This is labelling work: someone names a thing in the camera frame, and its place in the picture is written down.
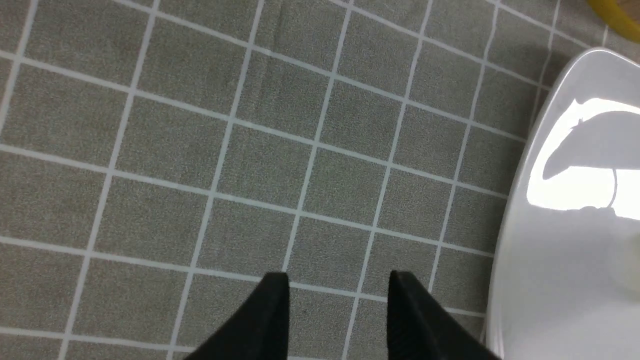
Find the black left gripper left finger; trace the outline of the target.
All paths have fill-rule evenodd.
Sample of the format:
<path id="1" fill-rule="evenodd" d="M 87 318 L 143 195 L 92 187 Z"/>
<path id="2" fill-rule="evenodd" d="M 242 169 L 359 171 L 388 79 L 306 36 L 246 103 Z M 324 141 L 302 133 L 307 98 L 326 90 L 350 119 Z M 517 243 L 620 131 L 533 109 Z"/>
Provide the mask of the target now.
<path id="1" fill-rule="evenodd" d="M 290 280 L 268 272 L 242 305 L 188 360 L 286 360 L 290 338 Z"/>

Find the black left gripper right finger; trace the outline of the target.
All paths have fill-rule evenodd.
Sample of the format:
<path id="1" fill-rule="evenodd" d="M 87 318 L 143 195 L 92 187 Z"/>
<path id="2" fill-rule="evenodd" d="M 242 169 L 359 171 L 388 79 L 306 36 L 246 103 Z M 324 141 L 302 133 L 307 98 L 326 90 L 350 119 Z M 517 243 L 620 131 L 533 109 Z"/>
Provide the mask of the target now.
<path id="1" fill-rule="evenodd" d="M 387 291 L 389 360 L 496 360 L 409 271 L 390 272 Z"/>

